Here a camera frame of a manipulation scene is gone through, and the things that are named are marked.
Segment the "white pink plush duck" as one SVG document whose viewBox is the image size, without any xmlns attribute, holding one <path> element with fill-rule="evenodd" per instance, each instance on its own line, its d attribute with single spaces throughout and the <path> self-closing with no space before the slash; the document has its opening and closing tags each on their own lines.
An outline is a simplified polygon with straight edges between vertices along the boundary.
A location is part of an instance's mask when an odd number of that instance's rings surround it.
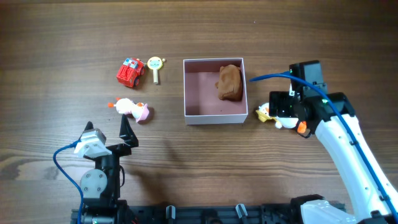
<svg viewBox="0 0 398 224">
<path fill-rule="evenodd" d="M 119 114 L 132 115 L 136 122 L 141 122 L 149 116 L 148 104 L 135 103 L 129 98 L 117 98 L 115 103 L 108 103 L 109 108 L 115 108 Z"/>
</svg>

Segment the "white plush duck yellow hat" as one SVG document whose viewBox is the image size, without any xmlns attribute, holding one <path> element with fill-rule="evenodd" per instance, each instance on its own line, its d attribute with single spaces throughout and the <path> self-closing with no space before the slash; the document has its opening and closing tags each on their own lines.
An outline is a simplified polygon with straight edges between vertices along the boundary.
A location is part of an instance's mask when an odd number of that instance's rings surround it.
<svg viewBox="0 0 398 224">
<path fill-rule="evenodd" d="M 256 110 L 257 117 L 263 123 L 268 120 L 275 121 L 275 127 L 278 129 L 287 128 L 294 129 L 299 134 L 304 134 L 307 130 L 307 123 L 305 121 L 299 121 L 298 118 L 280 118 L 278 116 L 271 116 L 269 114 L 269 103 L 264 103 L 259 106 Z"/>
</svg>

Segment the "red toy fire truck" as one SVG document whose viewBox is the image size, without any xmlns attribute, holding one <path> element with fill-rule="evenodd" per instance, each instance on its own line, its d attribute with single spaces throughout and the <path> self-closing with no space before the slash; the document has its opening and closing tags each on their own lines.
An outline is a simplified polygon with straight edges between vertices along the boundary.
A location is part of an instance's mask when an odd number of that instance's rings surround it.
<svg viewBox="0 0 398 224">
<path fill-rule="evenodd" d="M 145 64 L 138 58 L 127 58 L 121 65 L 116 78 L 119 83 L 135 88 L 139 84 L 139 77 L 145 74 Z"/>
</svg>

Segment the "brown plush toy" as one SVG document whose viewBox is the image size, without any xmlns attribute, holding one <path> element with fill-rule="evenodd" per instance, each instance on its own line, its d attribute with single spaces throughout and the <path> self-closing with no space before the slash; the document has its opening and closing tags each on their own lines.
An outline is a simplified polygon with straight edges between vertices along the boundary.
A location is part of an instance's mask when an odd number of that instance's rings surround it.
<svg viewBox="0 0 398 224">
<path fill-rule="evenodd" d="M 241 101 L 243 81 L 241 69 L 235 65 L 220 67 L 219 80 L 215 83 L 220 100 Z"/>
</svg>

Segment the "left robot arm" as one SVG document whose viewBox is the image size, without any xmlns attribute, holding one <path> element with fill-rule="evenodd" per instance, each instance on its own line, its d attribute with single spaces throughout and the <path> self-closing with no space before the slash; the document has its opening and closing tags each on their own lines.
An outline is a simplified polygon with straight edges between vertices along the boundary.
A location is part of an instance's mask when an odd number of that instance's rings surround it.
<svg viewBox="0 0 398 224">
<path fill-rule="evenodd" d="M 137 223 L 137 218 L 120 199 L 120 190 L 125 182 L 124 168 L 120 158 L 130 156 L 139 141 L 131 129 L 126 115 L 121 117 L 119 137 L 122 143 L 106 146 L 106 137 L 100 129 L 87 123 L 75 148 L 75 154 L 95 163 L 80 179 L 83 205 L 71 216 L 72 223 Z"/>
</svg>

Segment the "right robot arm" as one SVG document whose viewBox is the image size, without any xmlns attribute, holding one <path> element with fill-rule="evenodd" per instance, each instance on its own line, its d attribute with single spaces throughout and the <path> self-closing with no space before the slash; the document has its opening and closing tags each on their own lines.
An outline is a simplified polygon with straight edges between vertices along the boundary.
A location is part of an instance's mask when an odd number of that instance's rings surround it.
<svg viewBox="0 0 398 224">
<path fill-rule="evenodd" d="M 347 189 L 353 214 L 321 198 L 300 198 L 302 223 L 397 223 L 397 190 L 391 185 L 362 135 L 355 110 L 342 93 L 329 93 L 318 60 L 291 64 L 277 75 L 291 81 L 290 91 L 272 91 L 269 113 L 295 118 L 317 137 L 332 158 Z"/>
</svg>

